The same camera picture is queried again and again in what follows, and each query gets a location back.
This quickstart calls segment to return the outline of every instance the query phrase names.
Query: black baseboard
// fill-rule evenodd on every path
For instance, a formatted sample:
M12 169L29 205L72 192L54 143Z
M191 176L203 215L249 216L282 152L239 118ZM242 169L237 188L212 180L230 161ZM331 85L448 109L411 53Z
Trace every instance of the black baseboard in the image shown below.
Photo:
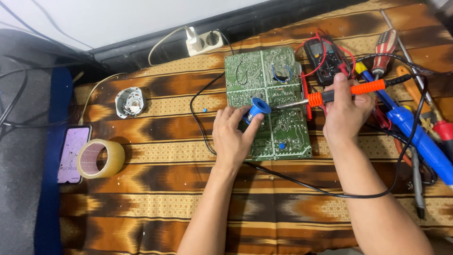
M274 28L338 10L366 0L270 0L181 26L193 26L198 34L220 29L234 43ZM164 36L178 27L147 34L89 51L97 61L116 72L149 67L148 54ZM155 64L188 57L186 34L177 33L163 42L151 57Z

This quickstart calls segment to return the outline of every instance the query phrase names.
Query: hand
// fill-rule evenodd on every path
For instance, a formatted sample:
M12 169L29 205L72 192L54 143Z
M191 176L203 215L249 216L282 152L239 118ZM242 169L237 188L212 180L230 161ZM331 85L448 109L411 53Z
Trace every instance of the hand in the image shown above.
M225 110L218 110L214 120L212 136L214 147L217 151L216 165L232 169L234 174L249 154L256 132L264 119L262 113L253 117L246 131L242 133L237 129L242 116L250 110L251 105L241 108L226 107Z
M326 123L323 133L330 149L332 146L348 142L357 143L360 127L365 123L374 103L368 94L351 96L351 85L357 85L357 81L349 82L342 73L335 75L335 81L324 91L335 90L335 99L326 104Z

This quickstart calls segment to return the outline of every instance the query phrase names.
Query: white wall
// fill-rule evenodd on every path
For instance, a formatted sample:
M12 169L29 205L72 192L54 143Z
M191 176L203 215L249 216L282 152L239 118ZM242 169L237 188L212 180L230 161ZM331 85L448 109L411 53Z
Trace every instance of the white wall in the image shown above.
M265 1L2 0L32 28L81 50L90 50L88 46L99 48ZM62 34L49 18L75 40ZM0 29L3 28L28 32L0 6Z

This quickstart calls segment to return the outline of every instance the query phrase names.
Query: solder wire spool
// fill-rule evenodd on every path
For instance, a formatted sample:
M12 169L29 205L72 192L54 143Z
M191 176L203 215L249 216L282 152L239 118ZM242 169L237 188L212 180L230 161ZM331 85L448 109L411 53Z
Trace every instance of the solder wire spool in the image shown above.
M252 98L252 108L242 117L247 124L250 124L253 117L259 113L269 114L270 106L259 98Z
M103 148L107 149L107 163L99 170L96 159ZM124 164L124 148L121 144L102 139L85 143L77 156L77 170L83 178L110 177L117 174Z

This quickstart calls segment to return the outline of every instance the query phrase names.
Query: digital multimeter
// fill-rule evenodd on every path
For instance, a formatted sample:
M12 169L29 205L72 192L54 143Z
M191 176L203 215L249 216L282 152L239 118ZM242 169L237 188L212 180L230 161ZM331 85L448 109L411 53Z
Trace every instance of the digital multimeter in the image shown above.
M339 66L344 62L331 44L325 41L323 42L326 47L326 59L321 67L316 70L315 78L319 86L329 86L333 83L333 77L341 72ZM304 43L304 50L307 53L308 60L314 70L323 60L323 45L317 39L308 40Z

